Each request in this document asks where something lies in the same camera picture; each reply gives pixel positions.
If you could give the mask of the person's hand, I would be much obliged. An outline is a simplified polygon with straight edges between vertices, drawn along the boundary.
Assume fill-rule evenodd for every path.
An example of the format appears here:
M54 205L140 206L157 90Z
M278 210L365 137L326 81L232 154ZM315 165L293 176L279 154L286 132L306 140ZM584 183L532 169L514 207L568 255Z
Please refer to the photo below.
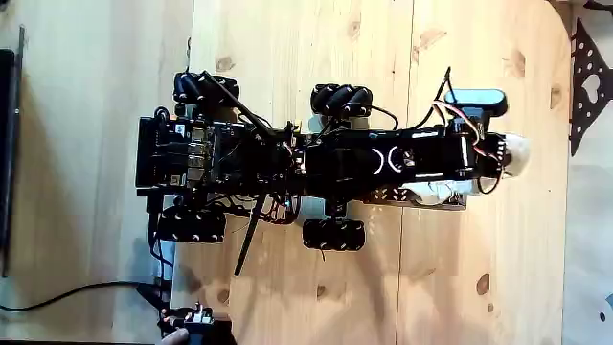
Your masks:
M164 336L157 345L185 345L189 342L190 333L185 328L178 328L174 332Z

